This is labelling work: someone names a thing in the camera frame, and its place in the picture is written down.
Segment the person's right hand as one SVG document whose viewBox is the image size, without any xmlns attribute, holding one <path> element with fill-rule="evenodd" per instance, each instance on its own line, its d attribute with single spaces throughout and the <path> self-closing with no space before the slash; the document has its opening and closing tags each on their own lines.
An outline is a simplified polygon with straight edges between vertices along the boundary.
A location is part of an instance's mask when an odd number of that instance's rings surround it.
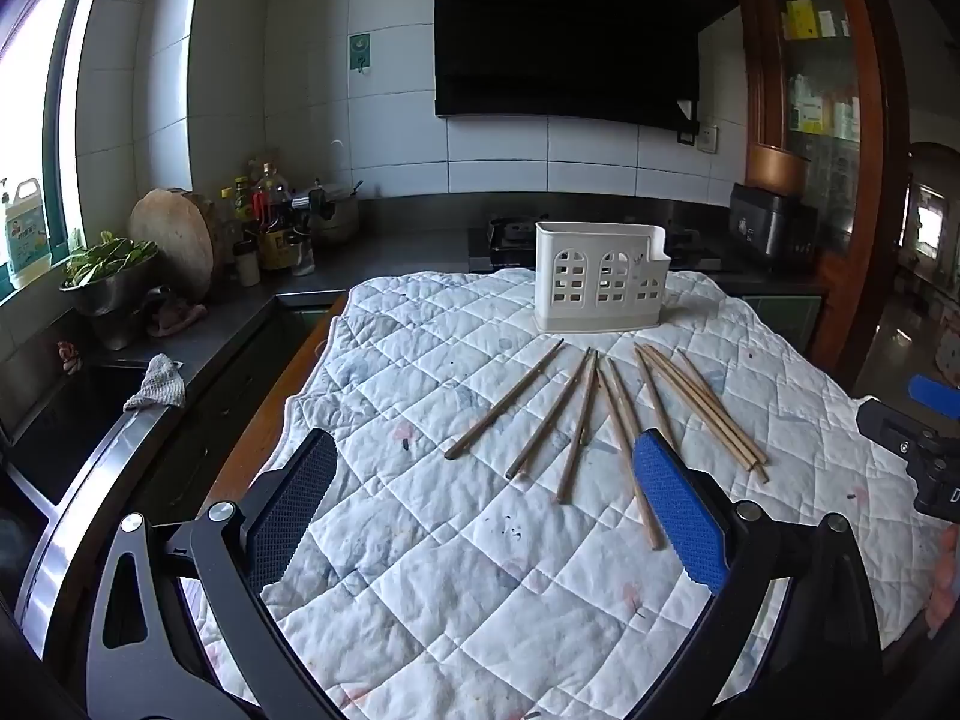
<svg viewBox="0 0 960 720">
<path fill-rule="evenodd" d="M 957 577 L 957 550 L 958 525 L 954 523 L 940 535 L 939 556 L 935 561 L 931 594 L 924 611 L 931 634 L 944 626 L 957 603 L 958 592 L 953 588 Z"/>
</svg>

